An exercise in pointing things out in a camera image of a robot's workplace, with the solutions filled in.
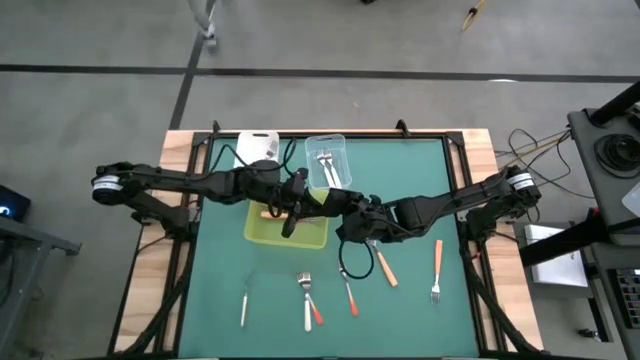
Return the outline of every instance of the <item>utensil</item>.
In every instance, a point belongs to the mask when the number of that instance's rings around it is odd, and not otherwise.
[[[305,331],[311,331],[311,308],[313,308],[313,315],[316,318],[316,322],[318,325],[322,325],[324,320],[322,319],[322,315],[320,315],[320,311],[313,303],[311,299],[311,273],[309,272],[301,272],[297,276],[298,284],[304,290],[304,329]]]
[[[344,268],[338,265],[338,270],[340,271],[340,275],[344,279],[345,285],[347,285],[347,294],[349,294],[349,304],[351,304],[351,315],[353,317],[358,316],[358,306],[356,305],[356,301],[353,300],[353,295],[351,294],[351,286],[349,286],[349,280],[347,279],[347,273],[344,271]]]
[[[382,252],[380,252],[380,250],[378,249],[378,242],[376,240],[370,240],[369,245],[373,247],[373,250],[376,252],[376,255],[378,255],[378,260],[380,261],[382,270],[384,271],[384,274],[387,276],[387,280],[389,280],[389,284],[391,285],[391,287],[398,286],[398,280],[396,280],[395,275],[393,275],[393,271],[391,271],[389,264],[387,264],[387,260],[385,260],[384,255],[382,255]]]
[[[251,271],[251,274],[249,274],[247,279],[244,281],[244,296],[242,297],[242,315],[240,317],[240,327],[244,327],[244,322],[247,314],[247,303],[249,302],[249,285],[251,284],[251,280],[253,279],[254,272],[255,270]]]
[[[333,177],[331,176],[331,171],[327,166],[327,160],[325,158],[324,153],[322,151],[318,151],[318,155],[316,156],[316,159],[318,159],[318,162],[322,166],[322,170],[324,171],[324,177],[327,179],[327,183],[329,184],[329,187],[335,187],[335,184],[333,183]]]
[[[435,255],[436,280],[431,287],[431,302],[437,304],[440,302],[440,285],[438,284],[438,281],[440,280],[440,264],[442,263],[442,240],[436,240]]]
[[[333,155],[330,151],[324,153],[324,158],[326,162],[329,164],[331,169],[331,178],[333,179],[333,185],[336,189],[342,189],[342,183],[340,182],[340,177],[338,176],[338,172],[336,168],[333,166]]]

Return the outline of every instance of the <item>wooden table frame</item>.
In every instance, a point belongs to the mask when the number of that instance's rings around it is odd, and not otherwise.
[[[223,130],[218,134],[221,137],[231,137],[237,136],[239,131]],[[366,133],[368,137],[395,138],[400,138],[402,135],[401,130],[387,129],[277,131],[283,137],[315,133],[343,133],[346,136]],[[445,157],[450,156],[446,160],[448,164],[452,165],[451,174],[454,177],[452,179],[450,176],[452,188],[482,181],[498,171],[493,147],[486,129],[419,129],[411,130],[411,134],[417,135],[416,137],[431,134],[447,139],[449,147],[445,150]],[[203,168],[208,168],[211,160],[212,142],[207,141],[210,136],[211,132],[169,131],[165,138],[159,165],[171,170],[201,172]],[[153,195],[169,205],[182,204],[197,208],[202,204],[202,199],[180,193],[154,191]],[[498,230],[503,233],[512,233],[510,226],[506,224],[499,225]],[[142,247],[163,235],[164,231],[160,225],[145,226],[141,232],[138,246]],[[472,251],[476,251],[473,244],[470,247]],[[541,349],[542,341],[517,244],[508,239],[493,237],[487,242],[484,251],[488,256],[480,257],[484,261],[475,260],[476,271],[483,276],[485,284],[497,298],[501,308],[516,328],[527,341]],[[178,243],[167,239],[145,249],[134,258],[108,349],[109,354],[124,350],[133,343],[152,320],[160,308],[162,300],[176,285],[185,269],[185,264],[190,266],[193,256],[194,249],[189,246],[189,243]],[[474,315],[477,314],[480,318],[478,323],[481,324],[476,326],[475,331],[478,347],[488,350],[513,351],[513,345],[508,339],[505,341],[502,332],[496,328],[497,323],[491,318],[482,300],[477,295],[472,295],[470,299],[472,307],[477,306],[479,309],[477,312],[473,311]],[[181,315],[184,314],[185,301],[183,300],[179,299],[171,308],[167,319],[164,320],[162,331],[159,336],[156,336],[154,343],[147,347],[147,352],[162,353],[165,351],[168,356],[175,355],[173,350],[177,349],[180,340],[180,331],[176,330],[181,329]]]

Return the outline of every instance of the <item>orange handle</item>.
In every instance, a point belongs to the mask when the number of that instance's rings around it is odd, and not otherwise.
[[[378,251],[378,260],[380,260],[382,270],[384,270],[384,274],[387,276],[387,280],[389,280],[389,284],[391,285],[391,287],[398,286],[398,280],[396,280],[396,277],[393,275],[389,264],[387,264],[387,261],[384,259],[384,256],[380,251]]]
[[[436,240],[436,275],[440,274],[441,263],[442,263],[442,240]]]
[[[356,302],[353,300],[353,298],[351,299],[351,315],[353,315],[354,317],[358,316],[358,306],[356,305]]]
[[[318,311],[318,308],[316,308],[316,304],[314,304],[313,301],[311,302],[311,309],[313,310],[313,316],[315,316],[318,325],[322,325],[324,323],[324,319],[322,319],[322,315],[320,315],[320,311]]]

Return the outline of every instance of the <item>silver fork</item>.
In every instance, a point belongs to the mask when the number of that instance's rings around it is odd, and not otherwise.
[[[440,302],[440,285],[438,281],[440,280],[440,264],[442,263],[442,240],[436,240],[435,263],[436,280],[431,287],[431,302],[437,304]]]
[[[327,163],[329,163],[329,167],[331,168],[331,178],[333,179],[333,185],[336,189],[342,189],[342,183],[340,182],[340,177],[338,176],[338,172],[336,168],[333,166],[333,155],[330,151],[324,153],[324,158]]]
[[[318,151],[318,156],[316,156],[318,162],[322,166],[322,170],[324,170],[324,177],[327,178],[327,183],[329,187],[336,187],[333,183],[333,177],[331,176],[331,172],[329,170],[329,166],[327,165],[327,158],[322,151]]]

